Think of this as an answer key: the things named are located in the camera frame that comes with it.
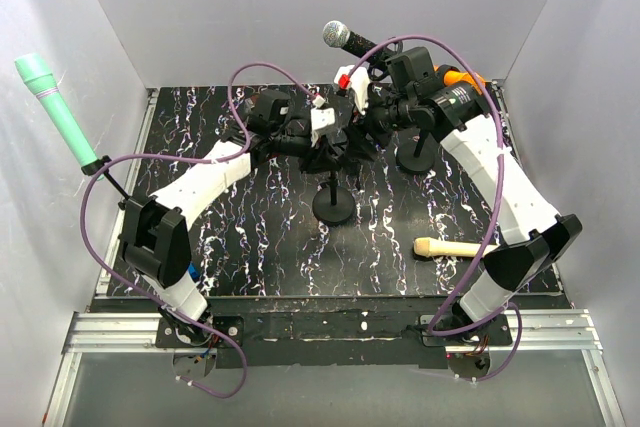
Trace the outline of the black round-base stand front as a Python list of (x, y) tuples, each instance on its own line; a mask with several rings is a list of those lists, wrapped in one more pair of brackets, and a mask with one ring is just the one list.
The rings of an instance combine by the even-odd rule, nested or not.
[(312, 212), (315, 218), (329, 227), (340, 226), (353, 217), (355, 210), (353, 195), (338, 185), (336, 172), (332, 171), (326, 185), (313, 198)]

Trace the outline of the orange microphone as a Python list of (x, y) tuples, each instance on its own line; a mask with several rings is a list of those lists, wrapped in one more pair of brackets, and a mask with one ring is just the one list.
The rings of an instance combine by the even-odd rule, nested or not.
[(473, 86), (474, 89), (480, 93), (481, 88), (486, 86), (486, 80), (478, 73), (470, 74), (468, 72), (461, 72), (459, 69), (451, 65), (435, 65), (434, 73), (437, 78), (437, 85), (440, 88), (464, 82)]

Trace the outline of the beige microphone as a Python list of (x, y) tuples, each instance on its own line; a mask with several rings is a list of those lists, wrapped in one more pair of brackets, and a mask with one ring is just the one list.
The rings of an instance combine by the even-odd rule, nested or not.
[(414, 253), (422, 257), (473, 258), (480, 247), (476, 243), (445, 241), (432, 237), (418, 237), (413, 241)]

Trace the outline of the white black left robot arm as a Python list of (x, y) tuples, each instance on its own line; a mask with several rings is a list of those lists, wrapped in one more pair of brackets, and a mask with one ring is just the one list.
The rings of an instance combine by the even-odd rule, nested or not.
[(297, 117), (289, 103), (287, 95), (274, 90), (259, 94), (246, 113), (231, 103), (236, 123), (204, 158), (150, 196), (132, 196), (124, 204), (118, 257), (149, 283), (172, 317), (181, 319), (178, 334), (190, 346), (205, 345), (213, 333), (211, 320), (204, 316), (207, 302), (189, 272), (194, 222), (221, 194), (273, 156), (298, 157), (305, 169), (320, 172), (338, 166), (321, 144), (338, 128), (335, 110), (324, 97), (315, 96), (309, 113), (299, 117), (303, 131), (292, 134), (287, 127)]

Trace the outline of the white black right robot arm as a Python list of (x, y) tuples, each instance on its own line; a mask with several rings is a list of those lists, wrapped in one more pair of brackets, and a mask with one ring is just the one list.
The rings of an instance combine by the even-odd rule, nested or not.
[(468, 270), (426, 326), (434, 337), (475, 344), (511, 298), (567, 251), (583, 225), (547, 202), (516, 162), (479, 75), (434, 65), (424, 47), (352, 52), (374, 68), (386, 67), (392, 85), (390, 97), (377, 100), (362, 63), (341, 68), (335, 82), (354, 94), (357, 112), (384, 132), (416, 126), (432, 135), (491, 207)]

